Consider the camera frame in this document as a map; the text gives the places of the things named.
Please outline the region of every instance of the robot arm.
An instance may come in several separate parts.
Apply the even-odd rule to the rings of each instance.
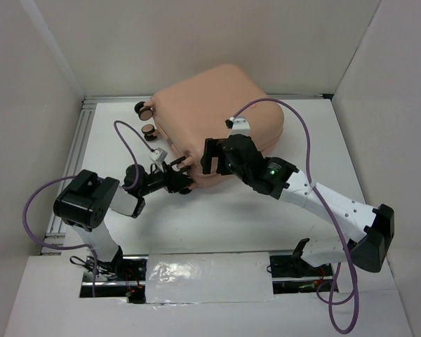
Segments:
[[[242,118],[227,123],[231,133],[225,139],[207,139],[201,160],[203,173],[210,173],[218,158],[217,173],[234,174],[257,193],[290,202],[330,221],[316,193],[327,201],[345,236],[352,260],[359,268],[379,272],[394,236],[394,211],[386,205],[374,208],[347,198],[322,184],[309,182],[304,172],[281,158],[264,158],[247,136],[249,125]],[[313,267],[345,260],[339,240],[303,239],[294,255]]]
[[[55,215],[72,226],[85,244],[93,247],[98,265],[109,272],[118,274],[123,252],[106,228],[104,219],[107,210],[137,218],[145,206],[145,195],[161,188],[166,188],[170,193],[181,192],[192,184],[192,179],[183,174],[188,167],[179,171],[172,167],[184,158],[167,164],[161,149],[155,150],[152,158],[152,171],[146,173],[139,165],[138,181],[130,190],[126,190],[126,187],[134,182],[134,165],[126,169],[123,186],[119,186],[117,179],[100,178],[94,172],[82,170],[55,200]]]

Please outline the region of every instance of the white platform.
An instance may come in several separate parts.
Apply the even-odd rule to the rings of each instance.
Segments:
[[[288,101],[308,123],[312,138],[312,175],[320,183],[363,201],[352,163],[329,100]],[[122,179],[131,158],[112,122],[122,119],[140,128],[134,103],[99,104],[83,168]],[[139,162],[147,150],[122,128]],[[162,140],[155,146],[167,149]],[[305,137],[296,118],[285,111],[285,129],[274,155],[304,168]],[[293,205],[255,194],[236,178],[187,196],[160,191],[146,198],[134,220],[109,212],[107,226],[125,254],[293,249],[303,237],[329,237],[335,230]],[[67,231],[66,244],[79,243]],[[7,336],[334,336],[327,307],[314,293],[277,296],[263,303],[127,305],[120,298],[78,298],[82,270],[59,257],[32,257],[22,278]],[[339,279],[349,292],[347,273]],[[411,336],[388,264],[374,275],[359,272],[361,315],[352,336]],[[338,322],[350,320],[349,305],[337,309]]]

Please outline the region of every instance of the suitcase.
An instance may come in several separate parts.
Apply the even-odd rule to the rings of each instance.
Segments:
[[[185,166],[194,180],[193,187],[209,187],[226,176],[203,174],[200,161],[207,138],[226,138],[225,120],[252,100],[267,95],[236,65],[221,65],[155,93],[150,101],[135,106],[141,120],[153,117],[157,130],[142,128],[145,139],[160,134],[178,157],[186,157]],[[242,113],[250,124],[250,137],[264,155],[271,152],[281,137],[282,109],[273,102],[252,105]]]

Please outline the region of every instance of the wire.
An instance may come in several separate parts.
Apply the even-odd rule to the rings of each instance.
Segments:
[[[301,122],[301,125],[304,129],[305,135],[306,135],[306,141],[307,141],[307,150],[306,150],[306,174],[307,174],[307,179],[309,181],[309,183],[312,183],[312,176],[310,174],[310,134],[309,134],[309,129],[307,128],[306,122],[304,121],[304,119],[301,117],[301,115],[299,114],[298,111],[296,111],[292,106],[290,106],[289,104],[282,102],[281,100],[277,100],[276,98],[259,98],[257,100],[254,100],[252,102],[249,102],[247,105],[245,105],[244,107],[242,107],[235,115],[234,118],[239,116],[243,111],[245,111],[246,109],[248,109],[251,105],[255,104],[255,103],[259,103],[259,102],[275,102],[279,105],[282,105],[284,107],[286,107],[287,109],[289,109]],[[345,255],[346,255],[346,260],[348,262],[348,267],[349,267],[349,272],[351,274],[351,280],[352,280],[352,293],[348,296],[348,298],[346,298],[345,300],[342,300],[341,302],[346,303],[347,301],[349,301],[352,296],[354,297],[354,312],[352,315],[352,320],[349,323],[349,326],[346,329],[341,329],[337,323],[335,322],[335,318],[333,315],[333,306],[334,305],[339,305],[339,304],[343,304],[341,302],[339,303],[334,303],[333,302],[333,296],[334,296],[334,291],[335,291],[335,284],[337,282],[337,278],[338,278],[338,274],[340,272],[340,266],[341,264],[339,263],[337,266],[337,271],[335,272],[334,276],[333,276],[333,281],[332,284],[330,286],[330,292],[329,292],[329,300],[325,301],[323,300],[323,302],[328,304],[328,309],[329,309],[329,318],[330,318],[330,322],[332,323],[334,329],[341,333],[341,334],[347,334],[349,332],[352,331],[352,329],[356,326],[357,323],[357,319],[359,318],[359,287],[357,284],[357,272],[356,272],[356,268],[354,267],[354,264],[352,262],[351,259],[351,254],[349,253],[349,249],[348,249],[348,245],[346,243],[345,240],[345,236],[343,235],[343,232],[340,228],[340,225],[338,224],[337,218],[335,217],[334,213],[332,212],[332,210],[330,209],[328,203],[326,202],[326,200],[323,198],[323,196],[321,195],[321,193],[318,191],[318,189],[316,188],[316,186],[313,188],[313,191],[315,192],[315,194],[317,195],[317,197],[320,199],[321,203],[323,204],[325,210],[328,212],[330,219],[332,220],[335,230],[338,233],[338,237],[340,238],[340,241],[342,242],[342,246],[343,246],[343,250],[345,251]],[[324,284],[320,284],[320,286],[318,287],[316,293],[317,295],[319,295],[319,289],[321,289],[321,286]]]
[[[125,274],[125,279],[126,279],[126,291],[129,291],[129,281],[128,281],[128,274],[126,274],[125,271],[123,271],[123,273]]]
[[[29,205],[32,203],[32,201],[34,200],[34,198],[42,190],[45,190],[48,186],[54,185],[56,183],[59,183],[60,181],[73,179],[75,177],[76,176],[67,176],[67,177],[63,177],[63,178],[58,178],[58,179],[52,180],[52,181],[50,181],[50,182],[42,185],[37,190],[35,190],[33,192],[33,194],[31,194],[31,196],[28,198],[27,202],[25,203],[25,206],[23,207],[22,224],[23,224],[23,227],[25,229],[25,232],[27,232],[29,238],[31,240],[33,240],[34,242],[36,242],[37,244],[40,244],[43,247],[50,248],[50,249],[55,249],[55,250],[58,250],[58,251],[71,251],[73,249],[80,249],[80,248],[84,248],[84,247],[89,248],[91,250],[92,255],[93,255],[92,297],[95,297],[95,280],[96,280],[96,277],[97,277],[98,259],[97,259],[97,253],[95,252],[95,250],[93,249],[93,247],[90,244],[79,244],[77,246],[56,246],[54,244],[47,244],[46,242],[40,240],[36,235],[33,234],[33,232],[29,228],[28,220],[27,220]]]
[[[93,271],[93,256],[88,256],[88,258],[90,260],[83,260],[82,258],[72,255],[69,258],[69,261],[71,264],[73,265],[78,265],[80,267],[83,267],[84,269],[86,269],[88,272],[92,272]],[[106,270],[100,266],[98,266],[97,268],[97,275],[103,275],[104,277],[106,277],[107,279],[114,279],[116,277],[115,274],[109,272],[109,270]]]
[[[123,138],[118,125],[122,124],[124,126],[126,126],[127,128],[129,128],[130,130],[132,130],[132,132],[134,132],[136,135],[138,135],[138,137],[140,138],[140,140],[145,144],[146,147],[148,147],[148,150],[150,150],[151,152],[153,152],[154,150],[152,149],[151,146],[149,146],[149,144],[147,143],[147,141],[145,139],[143,139],[143,137],[140,135],[140,133],[137,132],[137,130],[135,130],[131,125],[129,125],[128,123],[124,122],[124,121],[115,121],[114,122],[114,128],[115,131],[117,132],[117,135],[120,137],[120,140],[123,142],[123,144],[125,145],[126,149],[129,151],[129,154],[131,155],[131,158],[133,158],[134,161],[134,167],[135,167],[135,178],[134,178],[134,182],[131,184],[131,186],[128,187],[123,187],[124,190],[132,190],[138,183],[139,181],[139,166],[138,166],[138,161],[135,159],[135,155],[134,152],[132,151],[132,149],[130,148],[130,146],[128,145],[128,143],[126,142],[125,138]]]
[[[324,279],[324,277],[326,276],[326,272],[324,271],[324,268],[318,267],[318,271],[320,272],[320,275],[321,275],[320,279]]]
[[[140,282],[139,282],[139,279],[135,276],[134,271],[132,271],[132,270],[131,270],[131,269],[129,269],[129,268],[126,268],[126,270],[127,270],[127,271],[129,271],[131,274],[133,274],[133,276],[134,276],[134,280],[138,283],[138,288],[140,288]]]
[[[157,165],[155,164],[155,163],[153,163],[153,164],[151,164],[150,166],[149,166],[149,172],[150,172],[150,174],[153,174],[153,173],[155,173],[156,171],[158,171],[159,169],[158,169],[158,167],[157,167]]]
[[[309,287],[314,288],[315,287],[315,283],[314,282],[310,282],[308,284],[305,284],[304,286],[299,286],[298,288],[299,289],[305,289],[305,288],[309,288]]]

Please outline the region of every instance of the purple cable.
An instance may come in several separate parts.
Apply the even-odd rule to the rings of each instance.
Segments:
[[[33,192],[33,194],[31,194],[31,196],[28,198],[27,202],[25,203],[25,206],[23,207],[23,212],[22,212],[22,223],[23,223],[23,227],[25,229],[25,232],[27,232],[28,236],[37,244],[40,244],[41,246],[50,248],[50,249],[55,249],[58,251],[71,251],[73,249],[79,249],[79,248],[89,248],[91,250],[91,253],[93,255],[93,280],[92,280],[92,297],[95,297],[95,280],[96,280],[96,276],[97,276],[97,267],[98,267],[98,259],[97,259],[97,253],[94,251],[93,247],[90,244],[79,244],[78,246],[56,246],[54,244],[47,244],[46,242],[43,242],[42,240],[40,240],[36,235],[33,234],[33,232],[30,230],[29,225],[28,225],[28,220],[27,220],[27,214],[28,214],[28,209],[29,209],[29,205],[32,203],[33,199],[42,191],[45,190],[48,186],[54,185],[56,183],[59,183],[60,181],[64,181],[64,180],[68,180],[68,179],[73,179],[76,176],[68,176],[68,177],[64,177],[64,178],[58,178],[55,180],[52,180],[44,185],[42,185],[41,187],[39,187],[37,190],[35,190]]]
[[[121,134],[121,132],[120,132],[118,126],[117,126],[118,124],[122,124],[122,125],[126,126],[130,130],[132,130],[132,132],[134,132],[136,135],[138,135],[138,137],[140,138],[140,140],[145,144],[146,147],[148,147],[148,150],[150,150],[151,152],[153,152],[153,149],[152,149],[151,146],[149,146],[149,144],[147,143],[147,141],[145,139],[143,139],[143,137],[140,135],[140,133],[138,133],[131,125],[129,125],[128,123],[126,123],[124,121],[115,121],[114,122],[114,128],[115,128],[115,131],[117,132],[117,135],[120,137],[121,141],[125,145],[126,149],[129,151],[129,154],[131,155],[131,157],[133,158],[133,161],[134,161],[134,166],[135,166],[135,178],[134,178],[134,182],[131,184],[131,186],[123,187],[124,190],[132,190],[137,185],[138,180],[139,180],[139,166],[138,166],[138,161],[135,159],[134,152],[132,151],[132,149],[130,148],[130,146],[128,145],[128,143],[126,142],[125,138],[123,138],[123,136],[122,136],[122,134]]]
[[[307,175],[307,179],[309,181],[309,183],[312,183],[312,176],[310,175],[310,134],[309,134],[309,129],[307,128],[307,125],[304,121],[304,119],[301,117],[301,115],[299,114],[298,111],[296,111],[293,107],[291,107],[289,104],[282,102],[281,100],[277,100],[275,98],[259,98],[257,100],[254,100],[252,102],[249,102],[247,105],[245,105],[244,107],[242,107],[235,115],[234,117],[239,116],[243,111],[245,111],[246,109],[248,109],[251,105],[255,104],[255,103],[259,103],[259,102],[275,102],[279,105],[283,105],[284,107],[286,107],[287,109],[289,109],[301,122],[302,127],[304,129],[304,132],[306,134],[306,141],[307,141],[307,151],[306,151],[306,175]],[[337,278],[338,275],[340,273],[340,267],[341,267],[341,263],[338,264],[337,266],[337,270],[335,271],[335,274],[333,276],[333,281],[332,281],[332,285],[330,286],[330,292],[329,292],[329,300],[324,300],[321,295],[319,294],[319,290],[321,289],[322,284],[320,284],[320,286],[317,288],[316,290],[316,294],[317,296],[325,303],[328,304],[329,307],[329,317],[330,317],[330,322],[332,323],[334,329],[341,333],[341,334],[347,334],[349,332],[352,331],[352,329],[356,326],[357,323],[357,319],[359,318],[359,288],[357,286],[357,272],[356,272],[356,268],[354,267],[354,264],[352,262],[351,259],[351,254],[349,253],[349,249],[345,240],[345,236],[343,235],[343,232],[340,228],[340,225],[338,224],[337,218],[334,216],[334,213],[332,212],[332,210],[330,209],[328,203],[326,202],[326,200],[323,198],[323,196],[321,195],[321,193],[318,191],[318,189],[316,188],[316,186],[313,188],[313,191],[315,191],[315,194],[317,195],[317,197],[320,199],[321,203],[323,204],[324,208],[326,209],[326,211],[329,214],[330,219],[332,220],[335,229],[337,230],[338,236],[340,238],[340,241],[342,242],[342,246],[343,246],[343,250],[345,251],[345,255],[346,255],[346,259],[348,262],[348,266],[349,266],[349,272],[351,273],[351,280],[352,280],[352,292],[351,294],[344,300],[340,301],[340,302],[333,302],[333,296],[334,296],[334,291],[335,291],[335,284],[337,283]],[[341,329],[337,323],[335,322],[334,319],[334,315],[333,315],[333,306],[334,305],[340,305],[343,303],[346,303],[347,301],[349,301],[352,296],[354,297],[354,313],[352,315],[352,320],[351,323],[349,323],[349,326],[346,329]]]

